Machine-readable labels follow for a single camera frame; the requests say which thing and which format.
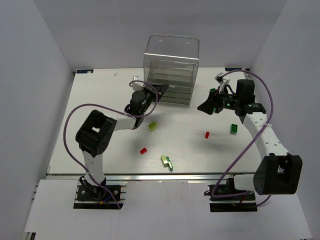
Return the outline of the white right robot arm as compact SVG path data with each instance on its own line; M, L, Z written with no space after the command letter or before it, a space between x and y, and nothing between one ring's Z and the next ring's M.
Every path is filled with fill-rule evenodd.
M293 195L296 193L303 161L292 155L278 139L267 122L266 110L255 101L255 83L250 79L237 81L232 91L229 81L221 77L218 89L211 90L198 110L208 115L232 110L252 136L261 157L253 174L236 174L227 180L227 197L256 192L259 195Z

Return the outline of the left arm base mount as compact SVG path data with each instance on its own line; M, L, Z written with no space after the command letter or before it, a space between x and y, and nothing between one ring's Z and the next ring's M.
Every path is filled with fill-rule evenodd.
M80 177L74 197L73 208L81 210L120 210L126 198L127 187L112 183L106 185L112 195L100 186L87 183Z

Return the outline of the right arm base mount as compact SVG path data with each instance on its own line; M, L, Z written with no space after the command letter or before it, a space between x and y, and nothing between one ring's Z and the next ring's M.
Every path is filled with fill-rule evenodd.
M214 184L208 185L203 195L209 197L211 213L245 213L257 212L258 207L254 193L236 197L215 198L211 195Z

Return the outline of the small red lego front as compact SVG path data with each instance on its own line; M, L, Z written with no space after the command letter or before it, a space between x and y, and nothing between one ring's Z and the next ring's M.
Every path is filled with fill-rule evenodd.
M140 151L140 153L143 155L143 154L145 154L147 151L148 151L148 150L147 150L146 148L143 148L143 149Z

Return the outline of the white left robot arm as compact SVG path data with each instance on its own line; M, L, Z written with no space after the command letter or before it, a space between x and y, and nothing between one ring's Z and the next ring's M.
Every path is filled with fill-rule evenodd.
M168 84L147 83L133 80L129 83L133 93L124 111L112 110L116 116L106 116L99 110L92 110L84 121L75 140L83 153L86 174L81 184L93 195L101 199L106 190L103 171L103 152L107 149L115 131L135 130L148 116L148 108L157 104L167 91Z

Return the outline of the clear drawer container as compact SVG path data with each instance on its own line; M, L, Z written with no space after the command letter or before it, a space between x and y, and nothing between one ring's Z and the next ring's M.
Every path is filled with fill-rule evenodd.
M152 34L143 57L144 80L168 85L164 103L189 106L199 68L200 41L185 35Z

